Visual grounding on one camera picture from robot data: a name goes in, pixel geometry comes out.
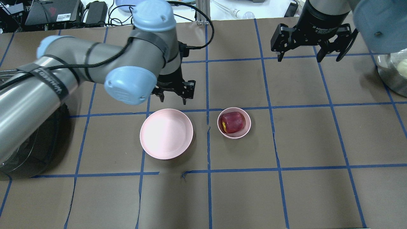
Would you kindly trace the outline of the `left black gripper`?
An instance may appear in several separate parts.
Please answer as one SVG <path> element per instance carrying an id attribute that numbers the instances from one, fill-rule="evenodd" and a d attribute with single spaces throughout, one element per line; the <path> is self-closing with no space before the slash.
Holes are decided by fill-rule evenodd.
<path id="1" fill-rule="evenodd" d="M 182 66 L 169 74 L 160 74 L 157 79 L 157 84 L 154 87 L 151 95 L 159 97 L 161 103 L 164 102 L 164 92 L 173 92 L 182 98 L 183 105 L 186 105 L 187 100 L 193 100 L 195 94 L 195 80 L 185 81 L 182 75 Z"/>

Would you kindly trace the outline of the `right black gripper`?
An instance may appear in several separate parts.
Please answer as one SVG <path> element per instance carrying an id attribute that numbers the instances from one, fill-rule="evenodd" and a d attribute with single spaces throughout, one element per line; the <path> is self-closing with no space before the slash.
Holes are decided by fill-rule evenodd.
<path id="1" fill-rule="evenodd" d="M 320 63 L 327 54 L 338 52 L 341 61 L 350 50 L 358 35 L 344 20 L 351 12 L 347 0 L 307 0 L 294 27 L 280 23 L 272 38 L 271 50 L 276 52 L 278 62 L 285 53 L 303 45 L 319 45 L 316 55 Z"/>

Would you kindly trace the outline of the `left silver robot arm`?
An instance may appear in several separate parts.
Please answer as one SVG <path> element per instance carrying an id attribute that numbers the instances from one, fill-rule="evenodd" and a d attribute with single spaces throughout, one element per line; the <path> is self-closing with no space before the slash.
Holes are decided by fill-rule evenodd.
<path id="1" fill-rule="evenodd" d="M 17 68 L 1 85 L 1 166 L 85 81 L 103 84 L 108 95 L 129 105 L 164 92 L 194 96 L 195 81 L 182 78 L 172 4 L 145 0 L 132 9 L 134 29 L 126 45 L 108 45 L 72 36 L 52 35 L 37 49 L 37 60 Z"/>

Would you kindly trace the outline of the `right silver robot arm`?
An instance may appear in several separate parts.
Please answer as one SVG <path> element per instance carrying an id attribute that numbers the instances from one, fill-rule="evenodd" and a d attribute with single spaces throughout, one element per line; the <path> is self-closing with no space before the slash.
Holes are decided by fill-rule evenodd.
<path id="1" fill-rule="evenodd" d="M 318 45 L 317 61 L 337 52 L 341 61 L 361 34 L 376 53 L 406 49 L 405 0 L 307 0 L 297 24 L 279 24 L 271 38 L 278 61 L 300 46 Z"/>

